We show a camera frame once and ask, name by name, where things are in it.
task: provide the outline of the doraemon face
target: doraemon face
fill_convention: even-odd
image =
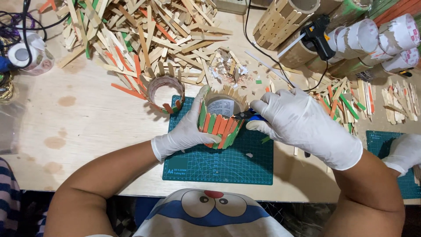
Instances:
[[[154,215],[179,218],[199,226],[249,223],[269,216],[247,196],[196,189],[172,193],[146,219]]]

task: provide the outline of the gloved hand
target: gloved hand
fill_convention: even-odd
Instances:
[[[335,170],[353,167],[361,158],[361,141],[333,121],[304,91],[267,92],[250,106],[268,122],[253,120],[248,130],[258,130],[275,141],[315,155]]]
[[[221,138],[216,135],[200,132],[197,128],[199,108],[203,95],[209,86],[203,86],[193,101],[190,111],[181,119],[178,125],[168,134],[152,138],[152,150],[161,162],[167,156],[198,144],[219,143]]]
[[[399,177],[404,176],[414,165],[421,168],[421,135],[404,134],[400,136],[392,142],[389,156],[381,161],[387,167],[400,172]]]

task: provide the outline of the t-shirt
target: t-shirt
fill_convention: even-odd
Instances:
[[[133,235],[147,236],[292,237],[248,196],[198,189],[178,190],[161,199]]]

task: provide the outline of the person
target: person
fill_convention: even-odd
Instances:
[[[106,199],[179,150],[219,143],[218,136],[197,129],[200,101],[208,89],[200,90],[191,110],[168,134],[103,155],[73,173],[51,201],[45,236],[115,236]],[[333,169],[341,194],[323,236],[400,236],[405,210],[396,178],[411,167],[407,156],[420,160],[419,136],[417,152],[400,143],[385,165],[300,89],[267,92],[250,106],[268,122],[251,121],[247,129],[299,147]],[[160,200],[134,236],[292,235],[247,196],[183,189]]]

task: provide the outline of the power cord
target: power cord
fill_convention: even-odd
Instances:
[[[272,61],[274,61],[275,63],[277,63],[278,65],[279,65],[279,68],[281,69],[281,72],[282,72],[282,74],[285,76],[285,78],[287,79],[287,81],[289,82],[289,84],[293,87],[293,88],[295,88],[295,86],[294,85],[292,85],[292,83],[291,83],[291,81],[289,80],[289,78],[287,77],[287,75],[286,75],[286,73],[285,73],[285,71],[284,71],[284,69],[282,68],[282,65],[277,61],[277,60],[275,60],[274,58],[272,58],[269,54],[267,54],[267,53],[265,53],[265,52],[263,52],[261,49],[259,49],[256,45],[254,45],[249,39],[248,39],[248,36],[247,36],[247,23],[248,23],[248,15],[249,15],[249,13],[250,13],[250,8],[251,7],[253,7],[253,8],[261,8],[261,7],[257,7],[257,6],[252,6],[251,5],[251,0],[249,0],[249,2],[248,2],[248,9],[247,9],[247,17],[246,17],[246,19],[245,19],[245,27],[244,27],[244,35],[245,35],[245,38],[247,39],[247,41],[255,48],[255,49],[257,49],[259,52],[261,52],[262,54],[264,54],[265,56],[267,56],[267,57],[269,57],[270,59],[272,59]],[[323,77],[325,76],[325,74],[326,74],[326,72],[327,72],[327,70],[328,70],[328,66],[329,66],[329,64],[328,64],[328,61],[326,60],[326,69],[325,69],[325,71],[323,72],[323,74],[322,74],[322,77],[320,78],[320,80],[319,80],[319,82],[317,83],[317,85],[315,86],[315,87],[313,87],[313,88],[311,88],[311,89],[308,89],[308,90],[304,90],[305,92],[309,92],[309,91],[311,91],[311,90],[314,90],[314,89],[316,89],[319,85],[320,85],[320,83],[322,82],[322,79],[323,79]]]
[[[29,6],[31,5],[31,0],[24,0],[23,3],[23,9],[21,13],[17,13],[17,12],[6,12],[6,11],[0,11],[0,19],[2,19],[2,17],[4,16],[9,16],[10,17],[10,23],[4,23],[2,21],[0,21],[0,36],[4,36],[4,37],[8,37],[9,39],[11,39],[12,43],[10,44],[0,44],[0,53],[2,55],[4,55],[4,48],[7,47],[11,47],[15,44],[18,44],[21,40],[23,40],[26,50],[28,51],[28,63],[23,66],[23,67],[18,67],[15,65],[11,65],[10,66],[10,70],[16,70],[16,69],[23,69],[28,67],[31,63],[32,63],[32,53],[31,50],[29,48],[29,44],[27,41],[27,37],[26,37],[26,31],[27,30],[42,30],[44,32],[44,38],[43,40],[47,40],[47,31],[46,29],[54,27],[60,23],[62,23],[63,21],[65,21],[69,16],[70,13],[68,13],[66,16],[64,16],[62,19],[60,19],[59,21],[57,21],[54,24],[48,25],[46,27],[43,27],[42,24],[37,21],[36,19],[34,19],[29,13]],[[33,23],[31,25],[30,28],[27,28],[27,18],[29,18]],[[17,27],[16,25],[18,25],[20,22],[22,22],[22,27]],[[35,28],[35,23],[37,23],[40,27]],[[17,30],[22,30],[22,34],[23,34],[23,39],[21,39],[20,35],[14,35],[16,34]]]

